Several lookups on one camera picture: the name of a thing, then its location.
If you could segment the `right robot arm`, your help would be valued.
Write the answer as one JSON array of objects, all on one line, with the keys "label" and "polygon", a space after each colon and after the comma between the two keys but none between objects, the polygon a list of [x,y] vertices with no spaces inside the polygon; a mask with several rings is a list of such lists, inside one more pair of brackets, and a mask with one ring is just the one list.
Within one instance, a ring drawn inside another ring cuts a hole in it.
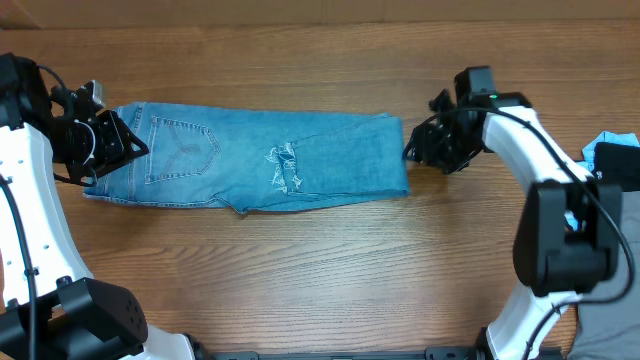
[{"label": "right robot arm", "polygon": [[450,175],[497,154],[526,201],[513,243],[518,285],[473,346],[429,347],[428,359],[558,359],[542,345],[567,308],[624,299],[635,261],[620,227],[622,190],[596,179],[544,130],[530,101],[497,91],[488,66],[468,67],[430,101],[406,160]]}]

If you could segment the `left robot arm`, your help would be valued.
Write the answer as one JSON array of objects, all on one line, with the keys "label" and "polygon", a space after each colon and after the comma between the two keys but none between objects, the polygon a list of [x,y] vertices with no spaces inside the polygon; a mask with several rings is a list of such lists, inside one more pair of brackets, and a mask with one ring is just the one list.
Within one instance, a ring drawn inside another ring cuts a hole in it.
[{"label": "left robot arm", "polygon": [[91,187],[145,155],[103,89],[47,87],[49,68],[1,58],[1,350],[14,359],[204,359],[187,334],[150,325],[126,288],[96,280],[57,184]]}]

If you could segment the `light blue denim jeans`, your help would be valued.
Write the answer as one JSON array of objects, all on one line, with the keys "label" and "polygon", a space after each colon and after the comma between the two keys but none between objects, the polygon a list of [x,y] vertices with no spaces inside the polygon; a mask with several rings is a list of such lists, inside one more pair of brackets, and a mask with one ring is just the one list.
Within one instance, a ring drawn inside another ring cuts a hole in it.
[{"label": "light blue denim jeans", "polygon": [[404,197],[403,125],[382,113],[135,102],[117,114],[148,154],[86,197],[123,205],[297,212]]}]

